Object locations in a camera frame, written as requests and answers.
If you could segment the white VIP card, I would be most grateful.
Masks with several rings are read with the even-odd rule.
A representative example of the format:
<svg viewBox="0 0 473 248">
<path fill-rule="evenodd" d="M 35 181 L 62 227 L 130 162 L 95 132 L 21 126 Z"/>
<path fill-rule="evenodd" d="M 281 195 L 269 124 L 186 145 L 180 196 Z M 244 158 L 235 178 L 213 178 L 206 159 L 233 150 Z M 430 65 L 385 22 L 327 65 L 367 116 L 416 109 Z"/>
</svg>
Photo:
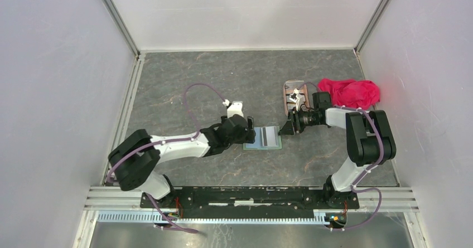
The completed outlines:
<svg viewBox="0 0 473 248">
<path fill-rule="evenodd" d="M 261 145 L 265 148 L 279 147 L 278 128 L 276 126 L 261 127 Z"/>
</svg>

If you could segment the aluminium frame rail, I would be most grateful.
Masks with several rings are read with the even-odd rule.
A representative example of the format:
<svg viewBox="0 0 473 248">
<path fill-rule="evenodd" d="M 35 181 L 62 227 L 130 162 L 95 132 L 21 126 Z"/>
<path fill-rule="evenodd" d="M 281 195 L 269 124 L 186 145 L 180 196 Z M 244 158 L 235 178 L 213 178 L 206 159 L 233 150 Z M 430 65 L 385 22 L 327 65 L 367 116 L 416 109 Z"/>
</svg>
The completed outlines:
<svg viewBox="0 0 473 248">
<path fill-rule="evenodd" d="M 294 106 L 282 127 L 257 127 L 240 101 L 224 100 L 221 121 L 193 133 L 158 137 L 135 131 L 115 142 L 103 184 L 89 190 L 74 246 L 90 247 L 98 223 L 146 223 L 166 231 L 195 234 L 192 224 L 319 225 L 328 232 L 365 228 L 347 225 L 352 212 L 402 213 L 414 247 L 427 247 L 420 211 L 408 187 L 362 187 L 377 166 L 394 158 L 396 146 L 382 110 L 332 106 L 327 92 L 308 99 L 306 84 L 284 90 Z M 339 128 L 346 134 L 347 159 L 322 186 L 174 186 L 160 165 L 221 154 L 234 145 L 245 150 L 280 148 L 288 135 L 307 127 Z"/>
</svg>

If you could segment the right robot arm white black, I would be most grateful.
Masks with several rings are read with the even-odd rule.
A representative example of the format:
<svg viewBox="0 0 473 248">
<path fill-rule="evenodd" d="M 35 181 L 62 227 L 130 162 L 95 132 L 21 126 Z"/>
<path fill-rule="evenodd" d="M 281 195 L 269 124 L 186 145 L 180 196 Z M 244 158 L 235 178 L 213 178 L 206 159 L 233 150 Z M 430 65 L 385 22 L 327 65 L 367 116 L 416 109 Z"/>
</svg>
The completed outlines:
<svg viewBox="0 0 473 248">
<path fill-rule="evenodd" d="M 397 147 L 384 111 L 333 105 L 328 92 L 314 93 L 312 101 L 313 107 L 307 106 L 298 89 L 288 94 L 287 121 L 278 134 L 296 135 L 318 125 L 345 130 L 347 159 L 327 179 L 322 193 L 323 203 L 336 208 L 345 196 L 357 192 L 358 183 L 372 169 L 393 159 Z"/>
</svg>

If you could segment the pink oval card tray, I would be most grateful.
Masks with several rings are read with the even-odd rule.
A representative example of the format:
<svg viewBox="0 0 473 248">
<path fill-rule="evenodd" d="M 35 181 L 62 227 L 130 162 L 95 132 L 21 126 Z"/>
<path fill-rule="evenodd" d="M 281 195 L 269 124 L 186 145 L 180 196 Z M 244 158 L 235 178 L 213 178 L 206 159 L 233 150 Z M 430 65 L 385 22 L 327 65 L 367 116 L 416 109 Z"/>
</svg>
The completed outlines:
<svg viewBox="0 0 473 248">
<path fill-rule="evenodd" d="M 284 110 L 286 115 L 294 108 L 308 110 L 310 101 L 305 82 L 302 80 L 288 80 L 283 85 Z"/>
</svg>

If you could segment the crumpled red cloth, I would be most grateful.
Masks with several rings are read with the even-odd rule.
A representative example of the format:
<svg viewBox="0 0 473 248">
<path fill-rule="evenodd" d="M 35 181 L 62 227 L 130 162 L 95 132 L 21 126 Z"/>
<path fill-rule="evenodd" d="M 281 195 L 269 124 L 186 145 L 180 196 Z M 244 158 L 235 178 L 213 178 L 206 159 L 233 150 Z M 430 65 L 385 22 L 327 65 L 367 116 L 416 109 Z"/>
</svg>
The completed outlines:
<svg viewBox="0 0 473 248">
<path fill-rule="evenodd" d="M 380 102 L 380 89 L 370 80 L 331 80 L 324 78 L 318 85 L 318 89 L 328 92 L 335 105 L 350 108 L 369 109 Z"/>
</svg>

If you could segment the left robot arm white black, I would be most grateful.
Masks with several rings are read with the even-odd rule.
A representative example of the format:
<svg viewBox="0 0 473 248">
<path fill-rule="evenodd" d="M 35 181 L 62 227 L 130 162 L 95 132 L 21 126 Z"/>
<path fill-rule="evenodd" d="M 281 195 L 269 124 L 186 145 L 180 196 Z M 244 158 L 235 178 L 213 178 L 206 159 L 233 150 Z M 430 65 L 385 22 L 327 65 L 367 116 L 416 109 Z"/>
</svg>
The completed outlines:
<svg viewBox="0 0 473 248">
<path fill-rule="evenodd" d="M 168 178 L 157 173 L 159 163 L 182 158 L 218 155 L 234 144 L 254 143 L 251 116 L 223 116 L 220 123 L 188 135 L 152 136 L 140 129 L 132 133 L 108 155 L 107 180 L 117 182 L 122 191 L 138 189 L 151 196 L 161 207 L 170 207 L 175 192 Z"/>
</svg>

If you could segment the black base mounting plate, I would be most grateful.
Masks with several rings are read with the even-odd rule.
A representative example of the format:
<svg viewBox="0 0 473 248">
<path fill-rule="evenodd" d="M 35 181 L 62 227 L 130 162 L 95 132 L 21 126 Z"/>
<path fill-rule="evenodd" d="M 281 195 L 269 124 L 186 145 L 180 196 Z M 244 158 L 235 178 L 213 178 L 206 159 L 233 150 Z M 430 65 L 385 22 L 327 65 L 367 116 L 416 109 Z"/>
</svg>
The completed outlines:
<svg viewBox="0 0 473 248">
<path fill-rule="evenodd" d="M 182 218 L 312 218 L 314 210 L 357 210 L 358 195 L 326 187 L 174 188 L 157 201 Z"/>
</svg>

